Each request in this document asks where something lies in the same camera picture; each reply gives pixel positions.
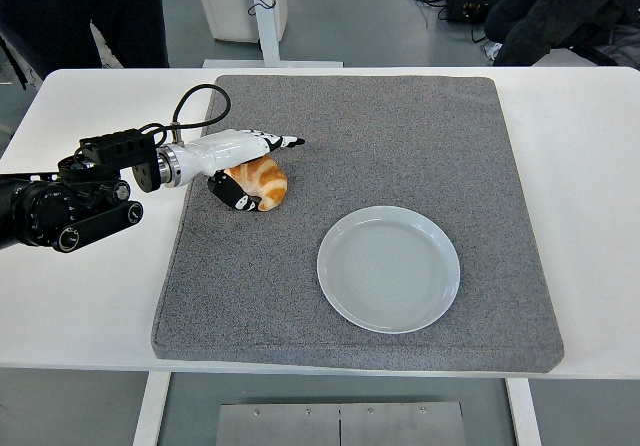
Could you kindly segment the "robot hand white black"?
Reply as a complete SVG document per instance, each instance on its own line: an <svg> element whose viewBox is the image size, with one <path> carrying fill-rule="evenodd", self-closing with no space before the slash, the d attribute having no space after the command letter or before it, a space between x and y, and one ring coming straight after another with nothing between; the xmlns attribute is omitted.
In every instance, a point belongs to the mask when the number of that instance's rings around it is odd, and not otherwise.
<svg viewBox="0 0 640 446"><path fill-rule="evenodd" d="M271 153L304 143L295 136L228 129L183 146L163 147L159 156L168 171L161 178L167 185L178 187L205 175L210 192L225 205L240 211L266 212L280 205L288 190L288 178Z"/></svg>

